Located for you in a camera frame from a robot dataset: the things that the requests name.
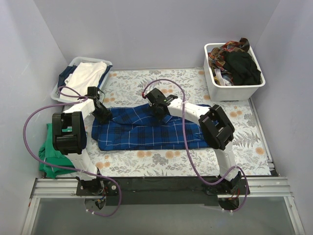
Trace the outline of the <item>blue plaid long sleeve shirt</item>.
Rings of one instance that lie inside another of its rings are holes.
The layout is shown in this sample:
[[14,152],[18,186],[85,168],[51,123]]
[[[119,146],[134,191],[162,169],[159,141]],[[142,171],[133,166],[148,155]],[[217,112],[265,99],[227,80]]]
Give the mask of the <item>blue plaid long sleeve shirt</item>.
[[181,150],[185,148],[182,118],[158,120],[148,104],[110,108],[112,119],[105,124],[94,120],[91,137],[102,151]]

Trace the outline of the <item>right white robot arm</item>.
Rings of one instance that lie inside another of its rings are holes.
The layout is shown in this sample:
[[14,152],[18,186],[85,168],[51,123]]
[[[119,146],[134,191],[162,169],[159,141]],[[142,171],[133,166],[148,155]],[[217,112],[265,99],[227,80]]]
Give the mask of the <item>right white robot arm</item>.
[[[208,187],[218,192],[231,195],[239,189],[239,182],[242,173],[237,168],[233,153],[233,134],[235,128],[226,113],[219,105],[204,107],[189,103],[176,95],[165,96],[159,89],[154,88],[147,94],[142,92],[142,97],[148,100],[152,113],[159,119],[166,115],[182,118],[182,132],[184,145],[189,162],[197,177]],[[215,152],[219,175],[215,182],[206,181],[197,171],[194,165],[187,144],[186,121],[190,121],[199,126],[204,141]]]

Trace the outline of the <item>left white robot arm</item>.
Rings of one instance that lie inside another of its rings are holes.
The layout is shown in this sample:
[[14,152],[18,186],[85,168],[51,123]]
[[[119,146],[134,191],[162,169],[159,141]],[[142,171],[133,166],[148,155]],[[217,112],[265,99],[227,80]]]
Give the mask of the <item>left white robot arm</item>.
[[78,170],[78,180],[81,188],[92,195],[104,193],[105,186],[100,178],[99,169],[92,163],[87,150],[87,134],[84,119],[93,115],[100,124],[106,124],[112,119],[112,113],[100,101],[100,89],[88,87],[87,100],[80,101],[62,113],[52,116],[52,144]]

